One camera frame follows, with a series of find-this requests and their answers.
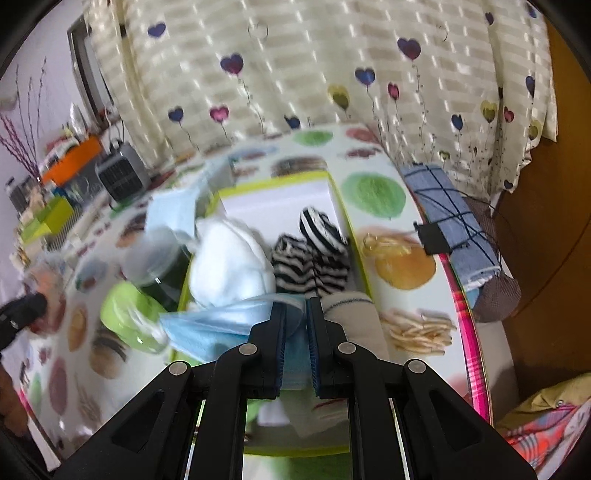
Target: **green cup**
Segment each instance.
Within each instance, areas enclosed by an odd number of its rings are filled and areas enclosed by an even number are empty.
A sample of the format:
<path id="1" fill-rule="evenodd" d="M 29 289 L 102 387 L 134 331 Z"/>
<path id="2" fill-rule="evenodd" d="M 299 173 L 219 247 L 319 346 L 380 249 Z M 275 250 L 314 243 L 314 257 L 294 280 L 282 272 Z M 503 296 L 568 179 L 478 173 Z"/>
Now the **green cup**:
<path id="1" fill-rule="evenodd" d="M 119 282 L 107 294 L 100 309 L 100 320 L 127 345 L 142 352 L 159 353 L 168 338 L 158 323 L 166 310 L 132 283 Z"/>

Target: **brown wooden cabinet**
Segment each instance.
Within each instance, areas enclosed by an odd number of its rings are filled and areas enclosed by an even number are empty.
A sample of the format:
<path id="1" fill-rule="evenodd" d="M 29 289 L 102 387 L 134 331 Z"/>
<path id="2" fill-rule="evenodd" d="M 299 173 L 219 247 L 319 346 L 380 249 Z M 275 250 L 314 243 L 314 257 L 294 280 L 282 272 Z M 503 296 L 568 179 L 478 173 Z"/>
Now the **brown wooden cabinet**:
<path id="1" fill-rule="evenodd" d="M 549 25 L 558 141 L 542 140 L 495 218 L 522 289 L 504 322 L 521 397 L 591 370 L 591 83 Z"/>

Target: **yellow fabric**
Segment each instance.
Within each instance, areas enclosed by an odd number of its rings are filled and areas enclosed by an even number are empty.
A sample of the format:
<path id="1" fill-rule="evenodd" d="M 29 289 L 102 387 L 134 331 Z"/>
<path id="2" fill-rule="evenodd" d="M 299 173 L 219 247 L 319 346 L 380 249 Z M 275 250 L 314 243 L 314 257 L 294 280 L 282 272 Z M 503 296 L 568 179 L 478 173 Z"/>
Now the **yellow fabric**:
<path id="1" fill-rule="evenodd" d="M 591 373 L 540 390 L 497 423 L 500 434 L 515 430 L 562 405 L 580 406 L 591 398 Z"/>

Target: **brown fabric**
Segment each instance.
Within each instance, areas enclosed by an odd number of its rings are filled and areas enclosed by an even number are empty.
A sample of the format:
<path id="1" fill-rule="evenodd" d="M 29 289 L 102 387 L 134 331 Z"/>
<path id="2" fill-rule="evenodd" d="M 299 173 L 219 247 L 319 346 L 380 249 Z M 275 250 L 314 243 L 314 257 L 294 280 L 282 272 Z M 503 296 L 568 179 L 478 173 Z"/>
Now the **brown fabric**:
<path id="1" fill-rule="evenodd" d="M 487 233 L 486 238 L 492 249 L 498 253 L 495 222 L 491 218 L 489 205 L 468 197 L 464 200 L 474 213 L 482 230 Z M 520 299 L 521 289 L 517 280 L 501 271 L 499 275 L 486 282 L 480 290 L 480 295 L 472 309 L 474 320 L 479 323 L 505 320 L 517 308 Z"/>
<path id="2" fill-rule="evenodd" d="M 28 432 L 28 416 L 12 386 L 12 378 L 0 365 L 0 420 L 17 437 Z"/>
<path id="3" fill-rule="evenodd" d="M 517 308 L 521 289 L 516 279 L 501 272 L 484 284 L 472 309 L 479 323 L 501 322 Z"/>

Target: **window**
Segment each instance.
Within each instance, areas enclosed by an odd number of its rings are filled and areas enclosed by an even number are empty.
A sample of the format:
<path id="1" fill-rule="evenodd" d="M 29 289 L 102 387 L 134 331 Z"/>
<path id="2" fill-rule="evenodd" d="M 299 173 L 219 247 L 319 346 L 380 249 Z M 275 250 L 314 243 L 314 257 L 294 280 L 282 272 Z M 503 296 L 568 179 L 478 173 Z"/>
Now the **window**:
<path id="1" fill-rule="evenodd" d="M 68 39 L 72 53 L 74 78 L 80 96 L 88 114 L 95 120 L 100 130 L 104 131 L 109 127 L 105 118 L 106 111 L 109 112 L 111 123 L 116 121 L 111 117 L 111 112 L 114 110 L 113 100 L 100 73 L 99 63 L 96 60 L 95 52 L 92 50 L 84 17 L 80 17 L 70 27 Z"/>

